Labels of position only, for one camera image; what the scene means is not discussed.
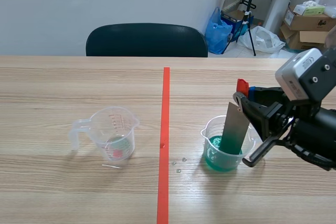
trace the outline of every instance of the white plastic bag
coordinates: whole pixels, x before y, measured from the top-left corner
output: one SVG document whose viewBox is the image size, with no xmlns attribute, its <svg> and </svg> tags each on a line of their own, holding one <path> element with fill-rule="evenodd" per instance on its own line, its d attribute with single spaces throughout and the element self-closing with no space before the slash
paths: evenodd
<svg viewBox="0 0 336 224">
<path fill-rule="evenodd" d="M 278 52 L 286 44 L 285 42 L 282 42 L 277 35 L 261 26 L 253 28 L 251 30 L 251 35 L 256 51 L 274 53 Z M 240 36 L 238 44 L 252 49 L 249 33 Z"/>
<path fill-rule="evenodd" d="M 326 6 L 324 9 L 324 14 L 331 18 L 336 18 L 336 6 Z"/>
</svg>

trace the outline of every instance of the tripod stand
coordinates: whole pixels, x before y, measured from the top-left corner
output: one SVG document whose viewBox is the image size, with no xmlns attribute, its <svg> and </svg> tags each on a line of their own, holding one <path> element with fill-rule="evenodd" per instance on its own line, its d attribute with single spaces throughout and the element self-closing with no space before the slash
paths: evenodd
<svg viewBox="0 0 336 224">
<path fill-rule="evenodd" d="M 245 14 L 244 14 L 243 22 L 240 24 L 240 27 L 236 30 L 235 34 L 232 36 L 232 39 L 227 43 L 227 45 L 226 45 L 224 51 L 222 52 L 222 54 L 225 52 L 225 50 L 228 48 L 228 46 L 230 45 L 230 43 L 233 41 L 233 38 L 235 38 L 236 35 L 237 35 L 237 33 L 239 32 L 238 33 L 238 37 L 236 39 L 236 42 L 238 42 L 238 38 L 240 37 L 240 34 L 242 33 L 243 26 L 247 25 L 248 33 L 250 35 L 250 40 L 251 40 L 251 44 L 252 44 L 253 53 L 254 53 L 254 56 L 257 56 L 256 55 L 256 51 L 254 49 L 253 40 L 252 40 L 251 22 L 250 22 L 251 21 L 251 11 L 250 11 L 251 10 L 251 6 L 255 6 L 255 5 L 252 4 L 252 0 L 248 0 L 248 1 L 241 0 L 241 3 L 243 3 L 243 4 L 246 3 L 246 2 L 247 2 L 247 8 L 246 8 L 246 11 L 245 11 Z"/>
</svg>

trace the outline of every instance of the cardboard box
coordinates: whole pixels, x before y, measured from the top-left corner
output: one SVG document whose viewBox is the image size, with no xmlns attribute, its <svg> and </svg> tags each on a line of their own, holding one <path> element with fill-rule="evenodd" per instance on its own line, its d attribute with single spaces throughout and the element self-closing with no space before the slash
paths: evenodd
<svg viewBox="0 0 336 224">
<path fill-rule="evenodd" d="M 293 31 L 330 31 L 336 25 L 336 19 L 325 14 L 301 16 L 288 7 L 285 15 L 285 24 Z"/>
<path fill-rule="evenodd" d="M 318 6 L 303 6 L 297 5 L 293 12 L 299 14 L 301 16 L 311 16 L 311 15 L 319 15 L 323 14 L 325 7 L 323 5 Z"/>
<path fill-rule="evenodd" d="M 280 28 L 280 38 L 293 50 L 308 50 L 311 48 L 322 49 L 328 35 L 327 31 L 293 31 L 285 24 Z"/>
</svg>

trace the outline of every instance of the blue plastic bag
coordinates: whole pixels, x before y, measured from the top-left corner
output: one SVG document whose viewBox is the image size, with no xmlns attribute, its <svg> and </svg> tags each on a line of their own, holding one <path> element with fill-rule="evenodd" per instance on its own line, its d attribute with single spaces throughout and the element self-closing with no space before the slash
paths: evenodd
<svg viewBox="0 0 336 224">
<path fill-rule="evenodd" d="M 232 26 L 227 25 L 220 19 L 220 10 L 217 7 L 212 13 L 205 30 L 205 39 L 208 44 L 208 51 L 220 55 L 226 45 Z"/>
</svg>

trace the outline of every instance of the plastic measuring cup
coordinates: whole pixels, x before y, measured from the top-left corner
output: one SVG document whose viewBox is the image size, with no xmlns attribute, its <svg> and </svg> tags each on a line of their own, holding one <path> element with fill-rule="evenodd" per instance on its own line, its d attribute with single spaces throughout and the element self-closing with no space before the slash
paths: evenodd
<svg viewBox="0 0 336 224">
<path fill-rule="evenodd" d="M 103 156 L 111 161 L 128 158 L 134 151 L 134 128 L 139 120 L 127 109 L 108 107 L 89 119 L 77 120 L 68 134 L 73 150 L 79 148 L 78 133 L 85 132 Z"/>
<path fill-rule="evenodd" d="M 201 136 L 205 139 L 203 153 L 205 160 L 210 167 L 222 172 L 235 169 L 242 159 L 253 149 L 256 139 L 259 138 L 255 129 L 249 126 L 239 155 L 220 151 L 218 147 L 222 139 L 225 119 L 225 115 L 212 118 L 205 128 L 201 130 Z"/>
</svg>

